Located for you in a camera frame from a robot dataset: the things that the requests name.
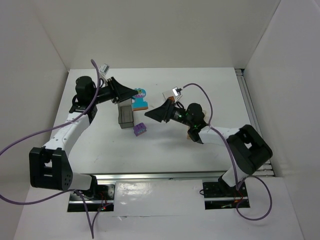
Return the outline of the orange lego base plate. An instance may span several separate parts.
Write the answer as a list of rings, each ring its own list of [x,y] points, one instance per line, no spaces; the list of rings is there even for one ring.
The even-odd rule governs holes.
[[[144,107],[132,107],[132,111],[144,111],[144,110],[148,110],[148,106],[144,106]]]

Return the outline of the aluminium front rail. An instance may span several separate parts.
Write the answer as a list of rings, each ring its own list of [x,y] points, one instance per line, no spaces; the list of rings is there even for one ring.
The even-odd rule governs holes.
[[[94,174],[99,184],[115,183],[118,181],[165,181],[193,180],[216,181],[224,171],[189,171],[189,172],[147,172],[147,173],[105,173]]]

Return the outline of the purple arch lego brick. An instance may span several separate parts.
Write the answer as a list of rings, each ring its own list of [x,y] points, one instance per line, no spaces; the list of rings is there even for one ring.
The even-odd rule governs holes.
[[[135,125],[133,127],[133,132],[136,137],[145,133],[146,131],[147,131],[147,127],[145,126],[145,124],[143,122],[138,123],[137,125]]]

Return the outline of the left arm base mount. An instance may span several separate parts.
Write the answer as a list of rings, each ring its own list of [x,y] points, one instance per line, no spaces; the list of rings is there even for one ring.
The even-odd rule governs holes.
[[[107,183],[99,185],[97,192],[94,195],[85,195],[84,192],[80,191],[80,193],[83,195],[88,211],[97,212],[99,208],[102,208],[102,212],[113,212],[115,188],[116,185],[114,183]],[[67,212],[85,212],[85,206],[82,198],[75,192],[72,192],[69,195]]]

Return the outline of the teal stepped lego brick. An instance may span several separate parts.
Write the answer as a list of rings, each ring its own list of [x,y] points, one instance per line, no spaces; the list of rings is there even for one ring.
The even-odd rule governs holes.
[[[148,107],[148,103],[144,101],[143,98],[133,99],[131,107],[138,108],[138,107]]]

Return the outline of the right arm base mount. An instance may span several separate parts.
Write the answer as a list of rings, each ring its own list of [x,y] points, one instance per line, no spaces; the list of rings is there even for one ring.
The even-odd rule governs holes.
[[[206,210],[235,209],[238,203],[239,208],[250,208],[244,183],[239,190],[233,187],[223,191],[219,188],[218,182],[203,182],[199,194],[204,197]]]

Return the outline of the smoky grey plastic container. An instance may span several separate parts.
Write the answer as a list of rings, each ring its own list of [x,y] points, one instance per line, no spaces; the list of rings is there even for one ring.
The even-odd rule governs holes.
[[[117,104],[118,107],[118,124],[121,129],[134,127],[134,114],[132,110],[132,99],[129,98]]]

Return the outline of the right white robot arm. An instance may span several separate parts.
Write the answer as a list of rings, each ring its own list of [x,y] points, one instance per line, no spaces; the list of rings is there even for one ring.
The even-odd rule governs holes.
[[[168,98],[144,115],[160,123],[172,120],[188,126],[187,134],[195,143],[226,147],[232,160],[230,169],[218,179],[222,189],[238,189],[241,181],[253,175],[273,156],[269,145],[251,125],[240,128],[209,126],[198,103],[191,103],[185,109]]]

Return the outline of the aluminium side rail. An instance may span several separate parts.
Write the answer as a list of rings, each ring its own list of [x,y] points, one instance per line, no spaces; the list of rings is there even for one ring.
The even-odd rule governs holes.
[[[254,105],[252,102],[252,98],[249,93],[249,89],[244,77],[244,69],[235,68],[236,78],[238,80],[238,84],[241,90],[241,94],[244,100],[244,104],[248,113],[250,124],[255,128],[255,130],[260,134],[262,137],[262,132],[258,123],[257,115],[254,109]],[[273,170],[273,166],[270,160],[264,163],[259,170],[254,173],[255,176],[260,177],[275,177],[275,173]]]

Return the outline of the clear plastic container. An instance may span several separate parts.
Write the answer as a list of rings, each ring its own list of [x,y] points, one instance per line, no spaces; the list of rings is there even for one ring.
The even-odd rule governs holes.
[[[183,96],[179,97],[179,98],[175,98],[172,89],[166,90],[162,93],[162,96],[164,98],[164,100],[166,101],[167,99],[172,100],[173,102],[177,103]]]

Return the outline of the teal arch lego brick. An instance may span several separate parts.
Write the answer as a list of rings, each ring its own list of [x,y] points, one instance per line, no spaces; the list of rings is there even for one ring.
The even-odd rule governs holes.
[[[146,91],[143,88],[136,88],[137,94],[133,96],[134,99],[143,99],[146,96]]]

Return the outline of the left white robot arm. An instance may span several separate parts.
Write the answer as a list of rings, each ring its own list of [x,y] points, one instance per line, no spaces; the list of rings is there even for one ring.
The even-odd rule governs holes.
[[[98,191],[97,178],[73,172],[70,152],[93,122],[98,104],[107,101],[121,103],[137,95],[138,91],[123,86],[114,77],[105,80],[103,87],[95,84],[89,76],[81,76],[75,83],[76,94],[65,123],[47,143],[29,152],[30,184],[34,188],[78,190],[94,195]]]

